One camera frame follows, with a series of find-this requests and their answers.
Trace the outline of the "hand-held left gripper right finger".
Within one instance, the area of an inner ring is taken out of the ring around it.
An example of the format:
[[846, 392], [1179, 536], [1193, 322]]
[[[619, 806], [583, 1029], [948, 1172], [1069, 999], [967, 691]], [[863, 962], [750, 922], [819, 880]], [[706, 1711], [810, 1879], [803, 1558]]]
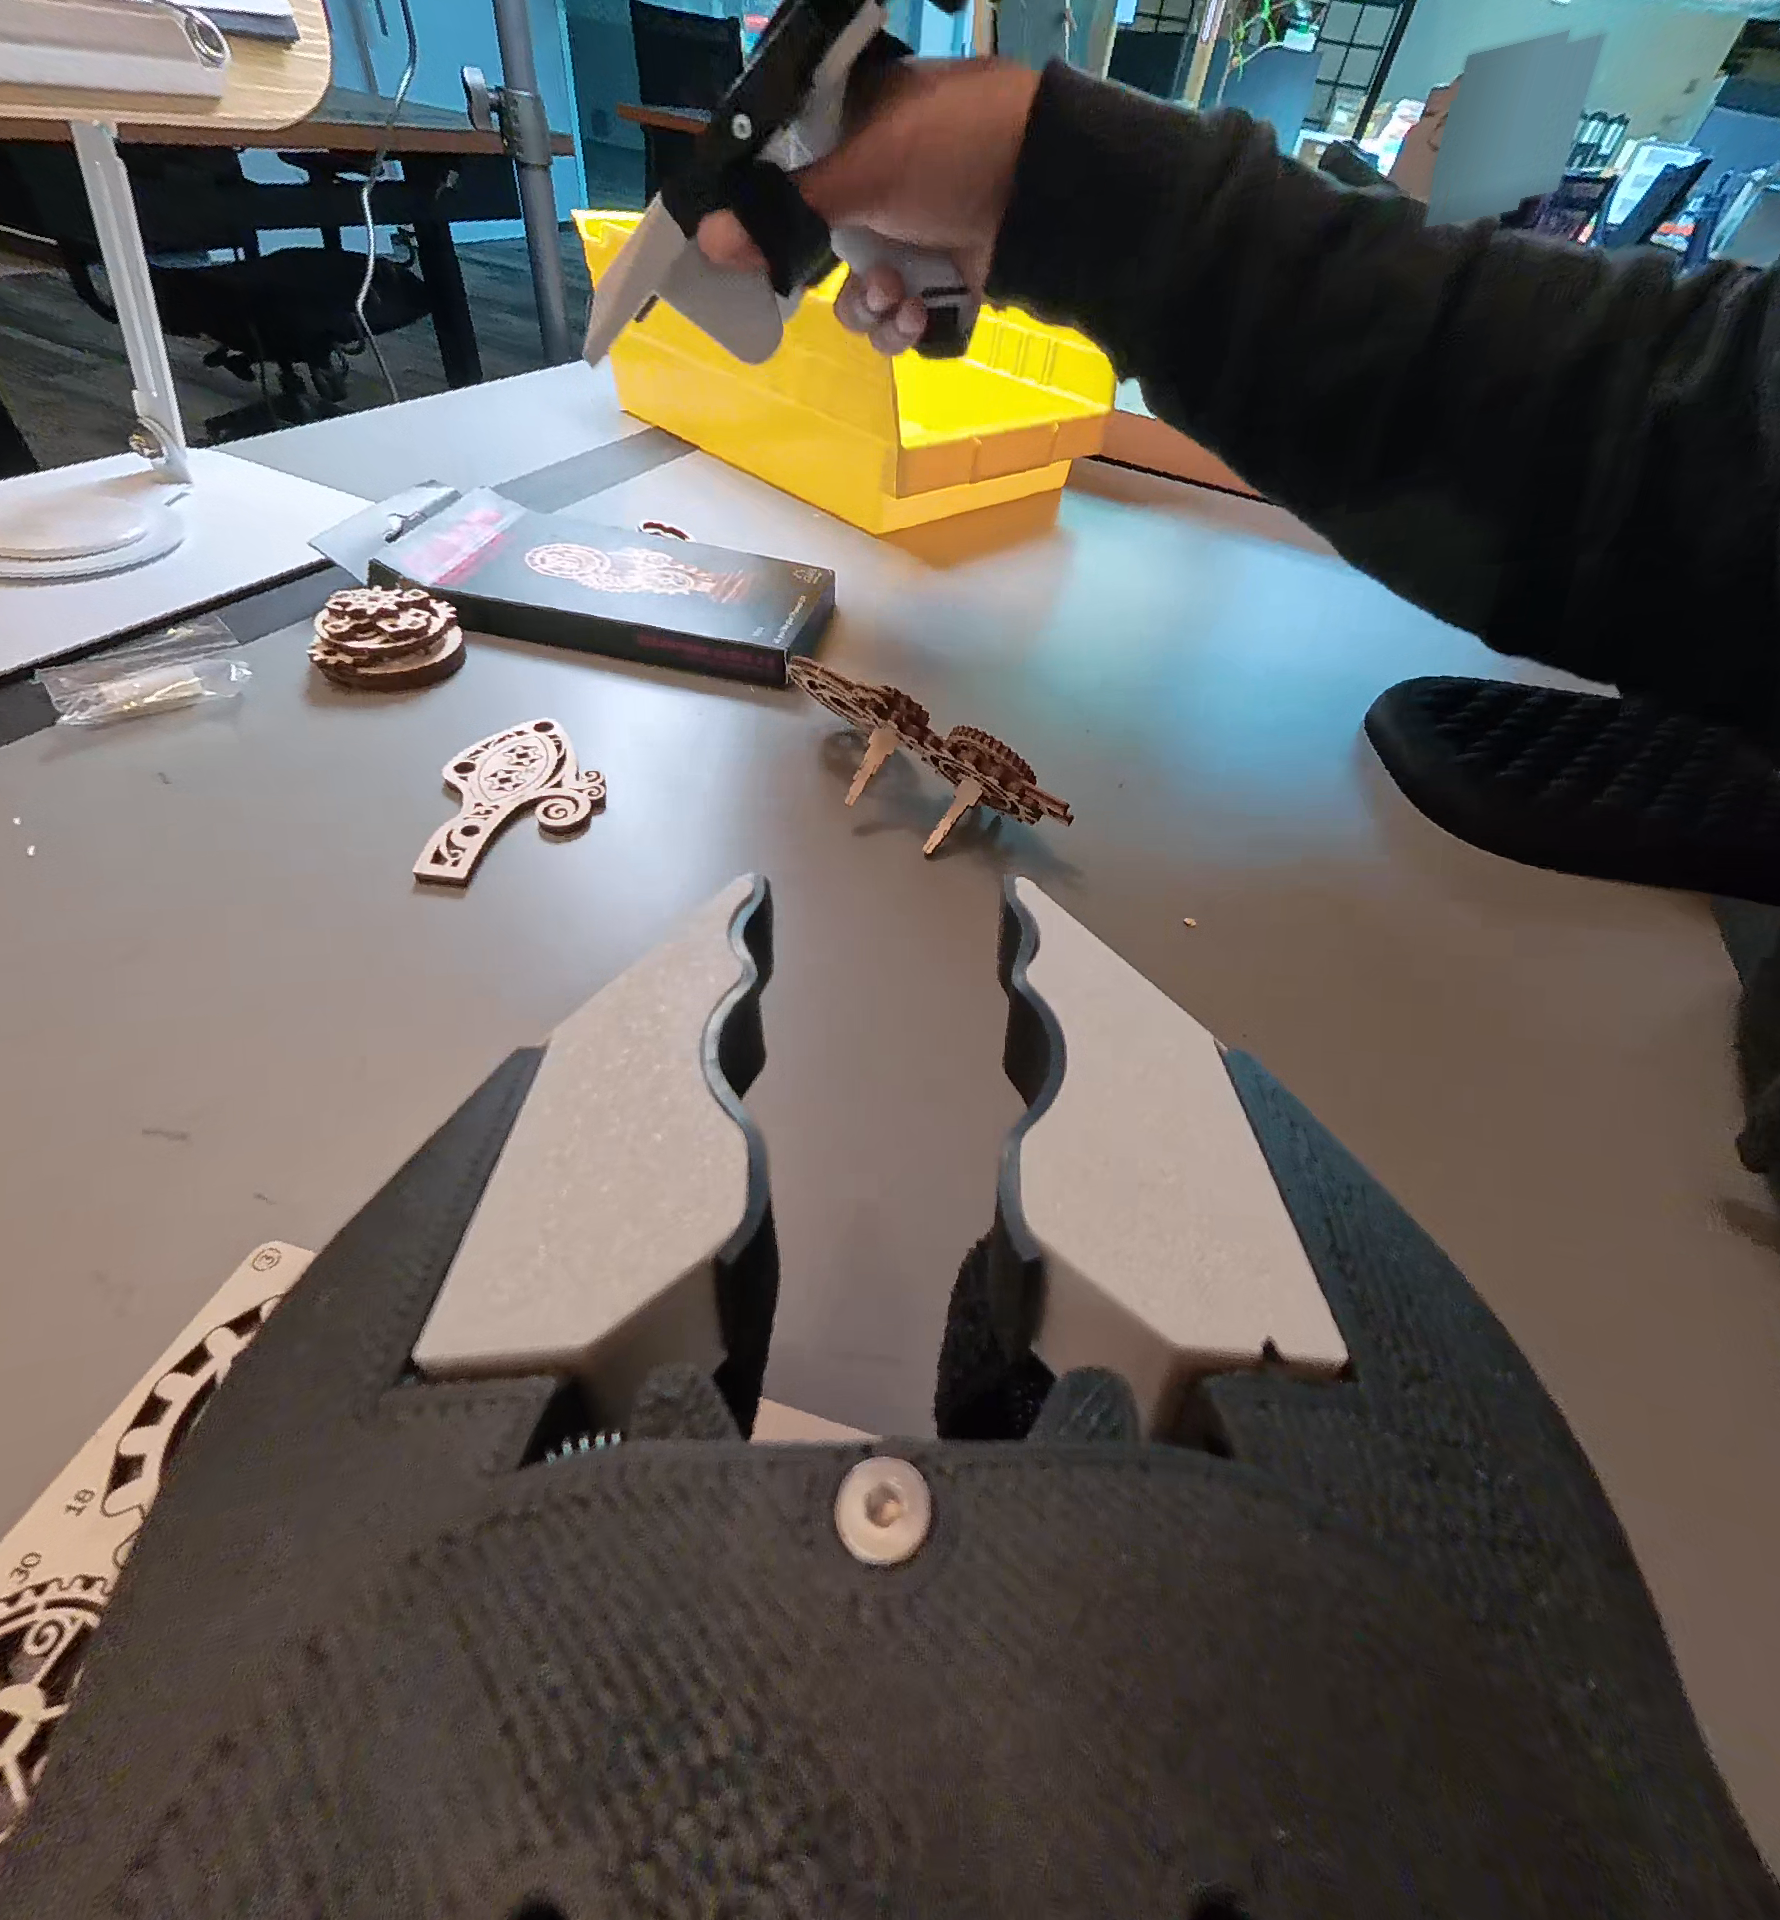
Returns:
[[1205, 1380], [1342, 1384], [1352, 1358], [1224, 1047], [1046, 890], [997, 906], [993, 1219], [949, 1294], [933, 1427], [1022, 1437], [1055, 1384], [1108, 1375], [1143, 1437]]

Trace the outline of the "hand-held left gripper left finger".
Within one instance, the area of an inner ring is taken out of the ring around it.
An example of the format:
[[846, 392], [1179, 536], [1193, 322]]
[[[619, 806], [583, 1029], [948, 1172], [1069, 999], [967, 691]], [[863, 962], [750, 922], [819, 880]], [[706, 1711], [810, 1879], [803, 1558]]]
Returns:
[[558, 1021], [412, 1350], [423, 1377], [567, 1380], [624, 1429], [685, 1366], [752, 1432], [780, 1295], [746, 1107], [773, 948], [769, 881], [734, 875]]

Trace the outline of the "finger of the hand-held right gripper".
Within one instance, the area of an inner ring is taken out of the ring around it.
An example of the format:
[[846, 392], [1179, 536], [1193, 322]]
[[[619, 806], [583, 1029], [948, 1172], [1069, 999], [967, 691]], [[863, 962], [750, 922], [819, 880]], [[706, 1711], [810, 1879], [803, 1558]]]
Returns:
[[769, 279], [754, 270], [710, 259], [695, 244], [669, 278], [659, 297], [647, 301], [633, 328], [676, 315], [700, 330], [742, 366], [761, 366], [781, 348], [788, 320], [783, 299]]
[[582, 357], [602, 366], [622, 334], [659, 297], [691, 256], [693, 234], [654, 195], [602, 273], [592, 271]]

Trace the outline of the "yellow plastic bin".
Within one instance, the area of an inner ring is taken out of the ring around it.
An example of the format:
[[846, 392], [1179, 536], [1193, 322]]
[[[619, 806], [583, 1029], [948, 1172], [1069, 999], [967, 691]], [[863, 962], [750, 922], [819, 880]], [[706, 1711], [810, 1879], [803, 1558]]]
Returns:
[[984, 306], [963, 355], [887, 357], [838, 322], [840, 284], [840, 270], [814, 284], [757, 363], [657, 301], [607, 351], [619, 405], [878, 538], [1054, 517], [1072, 463], [1104, 448], [1109, 359], [1015, 306]]

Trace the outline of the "wooden sheet with large cutouts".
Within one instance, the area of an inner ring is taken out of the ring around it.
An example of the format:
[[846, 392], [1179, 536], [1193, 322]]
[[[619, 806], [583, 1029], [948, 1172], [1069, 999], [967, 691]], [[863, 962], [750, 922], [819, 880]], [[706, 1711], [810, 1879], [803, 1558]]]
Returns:
[[0, 1851], [168, 1469], [309, 1261], [288, 1241], [246, 1255], [0, 1538]]

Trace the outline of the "wooden gear assembly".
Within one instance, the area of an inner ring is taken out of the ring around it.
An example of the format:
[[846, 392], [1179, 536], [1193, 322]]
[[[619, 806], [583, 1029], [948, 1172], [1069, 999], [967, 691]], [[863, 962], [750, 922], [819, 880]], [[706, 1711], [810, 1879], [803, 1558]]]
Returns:
[[927, 708], [896, 683], [860, 680], [806, 655], [790, 660], [786, 681], [850, 731], [862, 733], [863, 752], [846, 790], [846, 806], [856, 806], [896, 756], [909, 756], [949, 785], [949, 806], [923, 840], [923, 856], [939, 851], [958, 821], [976, 808], [1022, 825], [1042, 820], [1069, 825], [1073, 820], [1069, 803], [1038, 779], [1014, 745], [973, 726], [938, 731]]

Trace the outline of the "small clear plastic bag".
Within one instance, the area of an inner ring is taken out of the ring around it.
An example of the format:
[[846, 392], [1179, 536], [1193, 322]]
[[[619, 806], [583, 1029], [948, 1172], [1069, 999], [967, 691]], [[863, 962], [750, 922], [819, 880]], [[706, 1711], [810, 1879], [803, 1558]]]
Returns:
[[231, 701], [254, 680], [233, 631], [213, 614], [123, 640], [33, 673], [60, 727], [108, 727]]

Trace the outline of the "person's right forearm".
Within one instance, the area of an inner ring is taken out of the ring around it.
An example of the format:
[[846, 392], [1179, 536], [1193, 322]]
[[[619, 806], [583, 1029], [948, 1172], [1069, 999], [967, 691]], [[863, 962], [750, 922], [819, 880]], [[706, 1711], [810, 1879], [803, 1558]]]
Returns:
[[1054, 64], [991, 293], [1408, 604], [1780, 764], [1780, 259], [1427, 226]]

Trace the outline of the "grey desk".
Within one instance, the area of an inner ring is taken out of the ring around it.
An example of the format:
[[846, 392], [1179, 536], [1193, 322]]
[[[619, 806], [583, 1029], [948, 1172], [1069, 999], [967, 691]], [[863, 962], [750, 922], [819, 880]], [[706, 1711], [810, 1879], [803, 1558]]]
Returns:
[[[1734, 959], [1700, 897], [1521, 870], [1423, 821], [1359, 733], [1505, 667], [1283, 511], [1115, 465], [1054, 523], [862, 536], [555, 367], [252, 444], [361, 498], [554, 471], [592, 517], [823, 564], [823, 655], [1011, 741], [1072, 825], [973, 815], [780, 691], [476, 640], [337, 697], [319, 592], [236, 606], [252, 680], [0, 748], [0, 1540], [262, 1241], [322, 1249], [515, 1046], [727, 880], [769, 878], [750, 1096], [781, 1285], [765, 1392], [930, 1427], [991, 1217], [999, 881], [1032, 878], [1257, 1057], [1435, 1239], [1590, 1453], [1780, 1879], [1780, 1219], [1738, 1159]], [[414, 861], [446, 761], [554, 717], [607, 800]]]

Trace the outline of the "person's right hand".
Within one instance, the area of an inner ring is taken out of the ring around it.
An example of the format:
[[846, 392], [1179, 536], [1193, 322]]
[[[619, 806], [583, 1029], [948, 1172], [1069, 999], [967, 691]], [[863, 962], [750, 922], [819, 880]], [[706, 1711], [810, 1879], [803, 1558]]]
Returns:
[[830, 227], [949, 259], [985, 291], [1042, 76], [1011, 60], [898, 60], [858, 98], [834, 148], [795, 172]]

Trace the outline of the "black softbox lamp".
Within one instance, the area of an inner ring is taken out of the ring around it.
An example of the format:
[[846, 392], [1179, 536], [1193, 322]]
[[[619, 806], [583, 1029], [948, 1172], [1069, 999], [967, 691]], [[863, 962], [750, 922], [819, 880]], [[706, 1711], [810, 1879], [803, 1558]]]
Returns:
[[473, 66], [464, 67], [465, 109], [477, 131], [495, 134], [512, 161], [542, 354], [546, 363], [566, 366], [576, 357], [576, 342], [529, 3], [492, 1], [490, 5], [501, 76], [492, 84]]

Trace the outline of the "wooden background table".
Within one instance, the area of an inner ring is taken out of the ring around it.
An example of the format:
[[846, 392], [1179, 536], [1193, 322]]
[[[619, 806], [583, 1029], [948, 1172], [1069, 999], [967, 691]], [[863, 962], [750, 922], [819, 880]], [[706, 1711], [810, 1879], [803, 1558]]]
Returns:
[[444, 384], [483, 382], [456, 229], [518, 213], [514, 165], [494, 131], [446, 107], [414, 107], [385, 129], [382, 104], [331, 90], [325, 107], [265, 145], [130, 137], [117, 155], [152, 267], [223, 262], [248, 229], [262, 253], [328, 248], [363, 258], [344, 245], [344, 232], [363, 226], [361, 179], [382, 158], [372, 192], [377, 258], [422, 278], [429, 315], [414, 324], [431, 325]]

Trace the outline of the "black puzzle box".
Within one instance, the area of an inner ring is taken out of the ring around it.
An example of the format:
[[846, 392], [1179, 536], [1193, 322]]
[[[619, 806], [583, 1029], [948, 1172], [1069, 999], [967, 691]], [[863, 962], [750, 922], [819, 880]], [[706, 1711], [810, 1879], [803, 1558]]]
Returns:
[[835, 610], [835, 573], [423, 484], [313, 536], [372, 588], [422, 588], [470, 633], [780, 687]]

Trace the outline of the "black office chair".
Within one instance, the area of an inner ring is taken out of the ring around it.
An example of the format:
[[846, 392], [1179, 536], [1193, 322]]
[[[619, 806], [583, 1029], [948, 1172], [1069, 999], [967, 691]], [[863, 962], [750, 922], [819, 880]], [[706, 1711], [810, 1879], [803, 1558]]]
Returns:
[[195, 342], [205, 369], [258, 392], [204, 421], [208, 446], [333, 416], [350, 396], [350, 355], [431, 313], [423, 279], [395, 258], [262, 252], [254, 229], [223, 259], [161, 262], [149, 279], [164, 334]]

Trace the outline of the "ornate wooden paddle piece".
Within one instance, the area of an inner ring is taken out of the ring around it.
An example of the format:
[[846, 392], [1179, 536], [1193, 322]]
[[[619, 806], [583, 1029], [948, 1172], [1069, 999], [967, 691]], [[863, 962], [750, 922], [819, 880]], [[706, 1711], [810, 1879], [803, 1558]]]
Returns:
[[536, 717], [494, 731], [441, 767], [453, 800], [449, 817], [414, 861], [419, 885], [461, 890], [485, 851], [519, 817], [546, 840], [566, 840], [607, 802], [607, 782], [579, 764], [570, 733], [554, 717]]

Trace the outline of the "stacked wooden gear disc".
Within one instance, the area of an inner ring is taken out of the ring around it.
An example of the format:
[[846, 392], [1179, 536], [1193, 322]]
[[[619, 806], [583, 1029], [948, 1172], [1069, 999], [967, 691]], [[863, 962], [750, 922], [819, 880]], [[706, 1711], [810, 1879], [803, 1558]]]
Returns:
[[441, 683], [465, 658], [453, 604], [425, 588], [341, 588], [312, 619], [307, 660], [325, 681], [358, 691]]

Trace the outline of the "white book stand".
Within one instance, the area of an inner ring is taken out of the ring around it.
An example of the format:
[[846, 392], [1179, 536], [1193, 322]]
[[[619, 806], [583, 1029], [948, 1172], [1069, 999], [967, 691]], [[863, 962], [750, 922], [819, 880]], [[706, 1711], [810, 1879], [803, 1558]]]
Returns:
[[227, 33], [195, 3], [0, 3], [0, 135], [65, 131], [123, 337], [130, 449], [0, 478], [0, 680], [199, 611], [319, 564], [312, 536], [348, 492], [189, 448], [157, 315], [123, 134], [180, 143], [281, 131], [322, 102], [319, 3], [295, 33]]

